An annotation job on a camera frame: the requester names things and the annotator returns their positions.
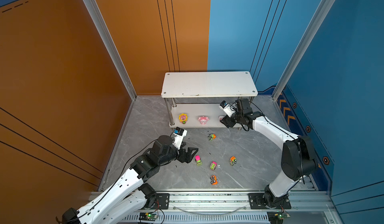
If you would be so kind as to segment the pink green toy truck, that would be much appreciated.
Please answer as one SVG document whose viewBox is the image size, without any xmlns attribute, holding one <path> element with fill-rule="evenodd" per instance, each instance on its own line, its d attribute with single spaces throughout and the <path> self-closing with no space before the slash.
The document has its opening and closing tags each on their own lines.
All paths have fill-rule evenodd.
<svg viewBox="0 0 384 224">
<path fill-rule="evenodd" d="M 197 164 L 197 166 L 201 166 L 201 165 L 202 165 L 202 161 L 201 161 L 200 156 L 196 156 L 196 157 L 195 157 L 195 160 L 196 160 L 196 164 Z"/>
</svg>

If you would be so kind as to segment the green orange toy truck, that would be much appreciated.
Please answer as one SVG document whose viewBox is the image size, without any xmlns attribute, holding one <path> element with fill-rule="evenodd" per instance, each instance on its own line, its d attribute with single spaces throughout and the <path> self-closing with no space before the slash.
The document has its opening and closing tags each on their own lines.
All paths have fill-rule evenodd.
<svg viewBox="0 0 384 224">
<path fill-rule="evenodd" d="M 209 141 L 212 141 L 216 138 L 217 138 L 217 136 L 215 134 L 209 134 L 209 136 L 208 136 Z"/>
</svg>

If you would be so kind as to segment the pink sheep toy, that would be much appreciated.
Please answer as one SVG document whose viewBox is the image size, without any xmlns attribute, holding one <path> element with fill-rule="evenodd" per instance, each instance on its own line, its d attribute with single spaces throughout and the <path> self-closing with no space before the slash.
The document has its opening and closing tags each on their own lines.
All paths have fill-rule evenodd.
<svg viewBox="0 0 384 224">
<path fill-rule="evenodd" d="M 198 117 L 198 121 L 201 125 L 206 125 L 209 120 L 210 120 L 209 117 L 206 117 L 206 116 Z"/>
</svg>

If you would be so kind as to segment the pink green toy car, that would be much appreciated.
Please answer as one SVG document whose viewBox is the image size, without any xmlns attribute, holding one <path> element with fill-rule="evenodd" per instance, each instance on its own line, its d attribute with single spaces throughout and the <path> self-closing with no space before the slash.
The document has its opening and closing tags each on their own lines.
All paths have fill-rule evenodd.
<svg viewBox="0 0 384 224">
<path fill-rule="evenodd" d="M 211 164 L 210 164 L 210 169 L 211 169 L 212 171 L 214 171 L 216 168 L 217 168 L 217 163 L 214 162 L 214 161 L 212 161 Z"/>
</svg>

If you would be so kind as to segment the yellow flower doll toy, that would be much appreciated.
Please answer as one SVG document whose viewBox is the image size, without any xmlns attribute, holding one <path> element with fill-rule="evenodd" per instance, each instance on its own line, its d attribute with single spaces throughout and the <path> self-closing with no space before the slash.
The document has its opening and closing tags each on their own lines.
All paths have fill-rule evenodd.
<svg viewBox="0 0 384 224">
<path fill-rule="evenodd" d="M 183 125 L 185 125 L 188 121 L 188 115 L 187 114 L 180 114 L 179 115 L 179 122 Z"/>
</svg>

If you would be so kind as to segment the orange green toy car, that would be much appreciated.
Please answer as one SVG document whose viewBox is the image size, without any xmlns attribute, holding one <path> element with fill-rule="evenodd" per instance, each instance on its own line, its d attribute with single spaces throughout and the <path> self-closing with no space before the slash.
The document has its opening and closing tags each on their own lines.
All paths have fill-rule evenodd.
<svg viewBox="0 0 384 224">
<path fill-rule="evenodd" d="M 237 163 L 237 159 L 236 159 L 234 156 L 232 156 L 232 157 L 230 158 L 230 165 L 231 165 L 231 166 L 234 166 L 236 163 Z"/>
</svg>

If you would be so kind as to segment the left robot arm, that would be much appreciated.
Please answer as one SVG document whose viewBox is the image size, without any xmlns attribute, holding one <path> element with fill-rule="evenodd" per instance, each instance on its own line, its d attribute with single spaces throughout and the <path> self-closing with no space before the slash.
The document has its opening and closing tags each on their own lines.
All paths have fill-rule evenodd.
<svg viewBox="0 0 384 224">
<path fill-rule="evenodd" d="M 187 148 L 183 138 L 160 136 L 152 142 L 103 193 L 78 210 L 68 209 L 60 224 L 117 224 L 127 215 L 151 208 L 156 191 L 147 181 L 173 161 L 190 163 L 198 148 Z"/>
</svg>

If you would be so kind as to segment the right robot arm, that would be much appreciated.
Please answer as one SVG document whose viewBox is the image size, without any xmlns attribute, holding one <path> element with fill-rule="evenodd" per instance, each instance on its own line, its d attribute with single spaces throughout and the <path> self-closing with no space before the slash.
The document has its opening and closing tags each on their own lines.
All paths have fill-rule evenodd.
<svg viewBox="0 0 384 224">
<path fill-rule="evenodd" d="M 265 187 L 262 205 L 268 209 L 280 208 L 289 191 L 304 176 L 316 171 L 318 162 L 311 138 L 291 133 L 269 120 L 265 114 L 253 111 L 247 98 L 238 99 L 235 105 L 222 101 L 220 109 L 226 115 L 220 122 L 227 128 L 239 124 L 246 132 L 256 131 L 272 141 L 281 151 L 281 171 L 273 182 Z"/>
</svg>

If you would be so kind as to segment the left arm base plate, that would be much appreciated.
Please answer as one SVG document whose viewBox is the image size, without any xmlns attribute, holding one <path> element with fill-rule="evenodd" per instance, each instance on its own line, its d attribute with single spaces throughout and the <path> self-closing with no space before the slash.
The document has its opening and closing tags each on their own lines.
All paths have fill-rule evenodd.
<svg viewBox="0 0 384 224">
<path fill-rule="evenodd" d="M 144 205 L 144 209 L 152 210 L 167 210 L 170 203 L 169 193 L 157 193 L 155 196 L 151 196 Z"/>
</svg>

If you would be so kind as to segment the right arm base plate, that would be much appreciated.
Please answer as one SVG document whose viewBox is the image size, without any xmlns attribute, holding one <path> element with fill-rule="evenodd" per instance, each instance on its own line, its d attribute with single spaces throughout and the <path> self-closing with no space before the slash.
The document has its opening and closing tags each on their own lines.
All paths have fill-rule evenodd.
<svg viewBox="0 0 384 224">
<path fill-rule="evenodd" d="M 289 194 L 282 197 L 275 197 L 270 193 L 250 193 L 248 194 L 249 204 L 252 210 L 256 209 L 285 209 L 292 208 Z"/>
</svg>

